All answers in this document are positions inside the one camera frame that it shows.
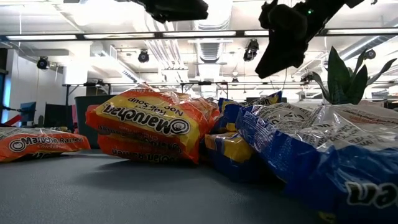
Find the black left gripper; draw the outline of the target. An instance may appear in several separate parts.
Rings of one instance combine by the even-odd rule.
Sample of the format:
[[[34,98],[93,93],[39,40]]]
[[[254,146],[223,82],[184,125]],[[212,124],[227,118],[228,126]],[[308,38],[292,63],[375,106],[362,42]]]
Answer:
[[[205,20],[208,4],[204,0],[132,0],[160,23]]]

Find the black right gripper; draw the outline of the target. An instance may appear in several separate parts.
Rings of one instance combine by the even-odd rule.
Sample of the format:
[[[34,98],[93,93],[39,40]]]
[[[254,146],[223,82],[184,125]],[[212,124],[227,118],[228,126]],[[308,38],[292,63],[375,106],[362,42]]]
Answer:
[[[343,7],[345,0],[307,0],[292,9],[300,16],[300,26],[291,34],[269,31],[269,44],[255,72],[259,78],[267,78],[289,67],[299,68],[305,58],[308,43],[326,23]]]

